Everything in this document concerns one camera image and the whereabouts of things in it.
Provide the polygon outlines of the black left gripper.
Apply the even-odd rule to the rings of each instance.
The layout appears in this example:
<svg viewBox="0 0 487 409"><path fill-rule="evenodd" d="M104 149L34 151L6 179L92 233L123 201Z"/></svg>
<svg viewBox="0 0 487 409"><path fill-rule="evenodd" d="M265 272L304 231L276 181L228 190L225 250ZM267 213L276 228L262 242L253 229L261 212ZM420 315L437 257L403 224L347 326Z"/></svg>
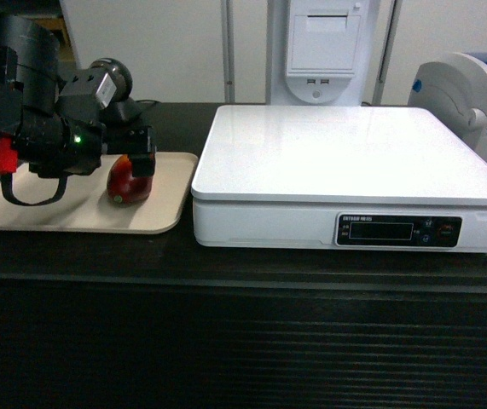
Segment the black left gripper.
<svg viewBox="0 0 487 409"><path fill-rule="evenodd" d="M155 173L154 130L140 117L130 124L109 125L99 119L115 92L103 68L77 70L62 83L54 113L26 109L13 147L30 171L41 178L88 176L104 155L127 155L134 178Z"/></svg>

